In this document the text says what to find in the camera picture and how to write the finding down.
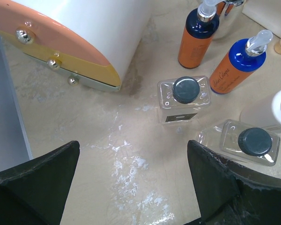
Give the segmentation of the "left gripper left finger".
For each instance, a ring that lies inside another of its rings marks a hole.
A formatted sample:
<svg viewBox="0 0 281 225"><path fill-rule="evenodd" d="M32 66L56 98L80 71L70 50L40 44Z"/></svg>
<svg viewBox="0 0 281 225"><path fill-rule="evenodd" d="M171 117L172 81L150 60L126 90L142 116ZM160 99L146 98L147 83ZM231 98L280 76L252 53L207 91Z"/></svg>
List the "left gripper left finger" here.
<svg viewBox="0 0 281 225"><path fill-rule="evenodd" d="M0 172L0 225L58 225L80 154L78 141Z"/></svg>

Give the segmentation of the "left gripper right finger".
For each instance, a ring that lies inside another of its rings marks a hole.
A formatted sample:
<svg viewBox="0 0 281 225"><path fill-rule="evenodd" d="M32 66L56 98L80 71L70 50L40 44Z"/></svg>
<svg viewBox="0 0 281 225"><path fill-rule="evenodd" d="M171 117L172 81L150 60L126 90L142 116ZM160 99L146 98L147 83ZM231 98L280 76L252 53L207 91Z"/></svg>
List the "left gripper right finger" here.
<svg viewBox="0 0 281 225"><path fill-rule="evenodd" d="M281 179L187 144L200 218L192 225L281 225Z"/></svg>

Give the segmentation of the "white bottle wooden cap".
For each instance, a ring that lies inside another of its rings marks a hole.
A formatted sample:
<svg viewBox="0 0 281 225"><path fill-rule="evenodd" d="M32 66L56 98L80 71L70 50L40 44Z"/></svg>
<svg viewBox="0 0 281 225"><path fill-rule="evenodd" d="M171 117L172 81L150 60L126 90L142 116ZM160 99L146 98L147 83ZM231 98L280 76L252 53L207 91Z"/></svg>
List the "white bottle wooden cap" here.
<svg viewBox="0 0 281 225"><path fill-rule="evenodd" d="M280 134L281 90L245 107L240 121Z"/></svg>

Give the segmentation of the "clear square bottle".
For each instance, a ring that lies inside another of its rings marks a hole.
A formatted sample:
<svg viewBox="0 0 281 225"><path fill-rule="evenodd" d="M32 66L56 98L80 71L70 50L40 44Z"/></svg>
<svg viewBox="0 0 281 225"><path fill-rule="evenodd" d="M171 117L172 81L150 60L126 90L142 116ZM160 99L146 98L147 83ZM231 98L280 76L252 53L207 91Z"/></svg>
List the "clear square bottle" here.
<svg viewBox="0 0 281 225"><path fill-rule="evenodd" d="M210 84L206 76L182 76L160 81L157 95L162 124L190 121L211 105Z"/></svg>
<svg viewBox="0 0 281 225"><path fill-rule="evenodd" d="M200 131L197 142L229 160L274 166L281 139L272 131L228 119Z"/></svg>

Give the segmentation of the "canvas tote bag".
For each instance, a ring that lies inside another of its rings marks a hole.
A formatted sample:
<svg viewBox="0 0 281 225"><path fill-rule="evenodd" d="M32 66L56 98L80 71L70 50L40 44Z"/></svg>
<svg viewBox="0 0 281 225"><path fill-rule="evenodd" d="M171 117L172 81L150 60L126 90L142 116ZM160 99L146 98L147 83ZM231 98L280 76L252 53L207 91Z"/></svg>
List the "canvas tote bag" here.
<svg viewBox="0 0 281 225"><path fill-rule="evenodd" d="M281 0L249 0L243 14L281 38Z"/></svg>

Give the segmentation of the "clear square bottle front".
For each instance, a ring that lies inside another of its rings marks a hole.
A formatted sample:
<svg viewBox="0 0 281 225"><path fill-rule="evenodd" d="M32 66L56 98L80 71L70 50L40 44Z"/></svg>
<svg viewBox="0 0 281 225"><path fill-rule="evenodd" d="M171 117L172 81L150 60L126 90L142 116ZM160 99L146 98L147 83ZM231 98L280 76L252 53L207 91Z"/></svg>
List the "clear square bottle front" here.
<svg viewBox="0 0 281 225"><path fill-rule="evenodd" d="M200 131L197 142L229 160L274 166L281 139L272 131L228 119Z"/></svg>

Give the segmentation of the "bright blue orange pump bottle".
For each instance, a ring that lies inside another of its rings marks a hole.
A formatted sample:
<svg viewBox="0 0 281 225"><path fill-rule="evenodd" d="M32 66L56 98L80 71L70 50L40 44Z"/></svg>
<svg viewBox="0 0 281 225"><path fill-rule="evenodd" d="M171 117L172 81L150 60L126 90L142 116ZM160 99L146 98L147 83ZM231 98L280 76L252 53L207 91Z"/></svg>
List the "bright blue orange pump bottle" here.
<svg viewBox="0 0 281 225"><path fill-rule="evenodd" d="M266 61L267 45L273 39L270 30L236 41L209 78L210 88L217 94L230 93L258 70Z"/></svg>

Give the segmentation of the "white cylindrical box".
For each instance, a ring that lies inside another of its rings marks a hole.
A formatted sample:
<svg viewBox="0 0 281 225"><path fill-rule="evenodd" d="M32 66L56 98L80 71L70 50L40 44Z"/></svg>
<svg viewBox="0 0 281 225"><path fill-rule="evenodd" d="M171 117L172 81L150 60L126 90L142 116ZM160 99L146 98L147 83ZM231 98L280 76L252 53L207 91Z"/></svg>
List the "white cylindrical box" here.
<svg viewBox="0 0 281 225"><path fill-rule="evenodd" d="M0 35L71 85L118 91L150 15L148 0L0 0Z"/></svg>

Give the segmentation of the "dark blue orange pump bottle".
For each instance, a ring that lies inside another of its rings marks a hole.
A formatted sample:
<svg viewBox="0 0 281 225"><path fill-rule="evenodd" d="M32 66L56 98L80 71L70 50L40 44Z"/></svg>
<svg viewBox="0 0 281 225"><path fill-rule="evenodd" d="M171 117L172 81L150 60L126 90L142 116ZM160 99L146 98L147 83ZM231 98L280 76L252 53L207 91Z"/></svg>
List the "dark blue orange pump bottle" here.
<svg viewBox="0 0 281 225"><path fill-rule="evenodd" d="M219 3L219 0L204 0L189 13L178 53L181 66L196 68L201 64L220 24Z"/></svg>

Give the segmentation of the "silver metallic bottle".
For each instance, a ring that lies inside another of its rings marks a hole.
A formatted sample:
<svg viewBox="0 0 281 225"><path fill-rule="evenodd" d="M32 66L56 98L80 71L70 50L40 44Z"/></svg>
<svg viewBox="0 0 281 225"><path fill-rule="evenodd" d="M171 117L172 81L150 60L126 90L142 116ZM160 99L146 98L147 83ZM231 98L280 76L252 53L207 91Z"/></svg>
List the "silver metallic bottle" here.
<svg viewBox="0 0 281 225"><path fill-rule="evenodd" d="M213 40L222 39L230 33L246 2L246 0L224 0L217 4L216 13L219 16L220 24Z"/></svg>

